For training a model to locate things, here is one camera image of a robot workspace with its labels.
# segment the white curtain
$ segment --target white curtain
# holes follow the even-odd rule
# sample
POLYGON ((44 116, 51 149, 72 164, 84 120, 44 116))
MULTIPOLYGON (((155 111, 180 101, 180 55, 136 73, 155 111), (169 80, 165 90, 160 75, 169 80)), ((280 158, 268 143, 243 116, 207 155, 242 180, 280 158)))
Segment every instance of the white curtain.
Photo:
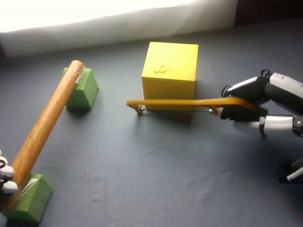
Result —
POLYGON ((3 1, 8 57, 205 31, 234 24, 237 0, 3 1))

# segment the yellow block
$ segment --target yellow block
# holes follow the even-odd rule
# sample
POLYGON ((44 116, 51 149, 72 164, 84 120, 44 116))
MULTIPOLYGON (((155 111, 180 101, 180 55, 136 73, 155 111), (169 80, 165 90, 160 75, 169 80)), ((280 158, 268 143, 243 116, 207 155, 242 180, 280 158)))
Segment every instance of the yellow block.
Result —
MULTIPOLYGON (((198 45, 151 42, 142 73, 144 99, 195 99, 198 45)), ((192 107, 146 106, 191 110, 192 107)))

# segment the gray table surface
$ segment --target gray table surface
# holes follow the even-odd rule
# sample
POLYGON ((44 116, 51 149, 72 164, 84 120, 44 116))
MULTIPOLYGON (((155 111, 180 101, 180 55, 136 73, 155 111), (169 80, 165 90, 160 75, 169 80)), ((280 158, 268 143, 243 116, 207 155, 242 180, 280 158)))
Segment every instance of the gray table surface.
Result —
MULTIPOLYGON (((196 99, 271 69, 303 81, 303 20, 152 41, 199 44, 196 99)), ((41 227, 301 227, 303 186, 280 184, 282 157, 299 140, 262 141, 203 114, 138 117, 149 42, 90 47, 9 60, 0 67, 0 149, 12 162, 56 88, 78 59, 98 81, 93 109, 64 109, 33 173, 54 187, 41 227)), ((286 110, 270 102, 272 114, 286 110)), ((6 218, 0 217, 0 226, 6 218)))

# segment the green block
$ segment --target green block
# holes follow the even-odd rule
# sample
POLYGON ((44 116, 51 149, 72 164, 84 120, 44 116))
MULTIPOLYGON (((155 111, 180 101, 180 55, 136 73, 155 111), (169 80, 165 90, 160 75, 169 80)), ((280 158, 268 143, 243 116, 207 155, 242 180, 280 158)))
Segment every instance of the green block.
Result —
POLYGON ((42 175, 31 174, 14 210, 1 210, 10 221, 39 223, 52 194, 52 187, 42 175))
MULTIPOLYGON (((61 77, 63 77, 66 70, 67 68, 63 70, 61 77)), ((91 109, 98 89, 99 87, 95 80, 93 71, 91 69, 84 69, 84 72, 67 101, 66 106, 71 108, 91 109)))

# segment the brown wooden stick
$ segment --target brown wooden stick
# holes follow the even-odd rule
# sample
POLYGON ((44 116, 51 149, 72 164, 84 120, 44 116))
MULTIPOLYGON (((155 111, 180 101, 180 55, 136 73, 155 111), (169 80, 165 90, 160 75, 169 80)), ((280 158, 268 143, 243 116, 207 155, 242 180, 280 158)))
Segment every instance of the brown wooden stick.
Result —
POLYGON ((27 139, 24 141, 11 165, 15 169, 15 175, 12 177, 11 181, 14 181, 17 184, 19 191, 8 197, 6 203, 3 204, 4 208, 8 210, 12 210, 14 208, 17 198, 29 177, 47 138, 51 134, 55 123, 70 97, 76 85, 76 80, 82 73, 83 68, 84 65, 80 61, 71 62, 57 89, 48 101, 27 139))

